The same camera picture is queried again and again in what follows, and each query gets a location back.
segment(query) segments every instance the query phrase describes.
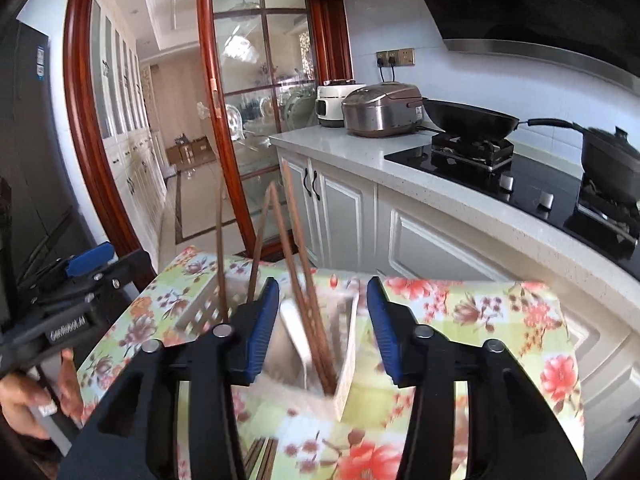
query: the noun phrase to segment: white rice cooker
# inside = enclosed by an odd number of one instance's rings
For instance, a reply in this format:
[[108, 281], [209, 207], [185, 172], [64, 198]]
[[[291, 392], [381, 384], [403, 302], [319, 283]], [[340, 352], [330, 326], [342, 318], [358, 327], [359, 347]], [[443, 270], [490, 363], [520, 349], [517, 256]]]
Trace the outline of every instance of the white rice cooker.
[[363, 86], [353, 79], [333, 79], [325, 81], [319, 86], [316, 98], [316, 115], [320, 124], [330, 128], [343, 127], [342, 101], [351, 92]]

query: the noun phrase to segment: stove knob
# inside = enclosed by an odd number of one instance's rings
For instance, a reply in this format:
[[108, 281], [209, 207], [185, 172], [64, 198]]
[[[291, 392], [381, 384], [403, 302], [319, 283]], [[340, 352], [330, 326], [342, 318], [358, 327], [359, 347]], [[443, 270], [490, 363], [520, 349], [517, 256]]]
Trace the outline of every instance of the stove knob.
[[505, 172], [500, 176], [500, 187], [505, 191], [513, 191], [513, 175]]
[[547, 211], [549, 211], [551, 210], [551, 206], [553, 204], [554, 204], [554, 196], [551, 193], [547, 193], [546, 191], [541, 191], [538, 205], [542, 209], [546, 209]]

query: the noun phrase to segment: backsplash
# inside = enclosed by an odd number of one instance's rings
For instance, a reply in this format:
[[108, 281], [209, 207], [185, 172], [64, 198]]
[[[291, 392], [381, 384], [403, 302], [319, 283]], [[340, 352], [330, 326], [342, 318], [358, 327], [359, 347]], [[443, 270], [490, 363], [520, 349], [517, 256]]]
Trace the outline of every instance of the backsplash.
[[[396, 80], [432, 99], [462, 102], [521, 120], [560, 118], [583, 126], [628, 131], [640, 147], [640, 98], [594, 76], [532, 59], [447, 51], [424, 0], [345, 0], [354, 77], [380, 81], [375, 53], [415, 49], [415, 66]], [[385, 79], [391, 70], [383, 68]], [[582, 135], [562, 128], [522, 126], [510, 139], [580, 163]]]

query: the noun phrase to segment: floral tablecloth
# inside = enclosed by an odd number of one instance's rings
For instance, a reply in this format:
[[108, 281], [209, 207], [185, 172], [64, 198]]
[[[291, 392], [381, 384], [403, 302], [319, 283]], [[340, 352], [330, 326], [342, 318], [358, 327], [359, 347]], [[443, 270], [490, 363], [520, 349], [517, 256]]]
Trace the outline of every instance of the floral tablecloth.
[[[251, 262], [226, 258], [225, 274], [248, 282]], [[78, 371], [84, 400], [83, 420], [148, 338], [166, 346], [185, 336], [175, 321], [216, 272], [216, 256], [186, 248], [140, 294], [111, 327]], [[258, 290], [273, 276], [281, 287], [289, 274], [260, 264]], [[408, 428], [414, 391], [399, 390], [385, 374], [366, 307], [370, 276], [314, 271], [317, 287], [360, 291], [356, 334], [356, 371], [341, 422], [317, 420], [312, 413], [275, 406], [233, 390], [242, 450], [250, 478], [308, 480], [392, 480], [396, 476]], [[488, 338], [503, 341], [545, 396], [582, 456], [584, 418], [573, 347], [558, 298], [542, 283], [436, 282], [385, 278], [391, 301], [407, 305], [418, 322], [430, 323], [452, 340], [480, 346]], [[178, 402], [179, 476], [189, 479], [187, 397]], [[456, 391], [456, 437], [452, 478], [466, 472], [468, 402], [464, 384]]]

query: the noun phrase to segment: human hand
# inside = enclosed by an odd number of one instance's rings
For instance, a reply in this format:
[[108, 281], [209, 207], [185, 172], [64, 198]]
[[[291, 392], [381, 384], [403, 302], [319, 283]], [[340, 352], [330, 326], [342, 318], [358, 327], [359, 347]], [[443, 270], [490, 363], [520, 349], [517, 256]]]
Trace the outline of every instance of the human hand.
[[[74, 352], [67, 348], [61, 352], [62, 365], [58, 375], [60, 407], [73, 420], [80, 421], [82, 397], [74, 366]], [[37, 423], [29, 408], [46, 406], [51, 402], [49, 393], [36, 381], [21, 373], [8, 374], [0, 380], [0, 406], [5, 420], [16, 433], [48, 439], [49, 435]]]

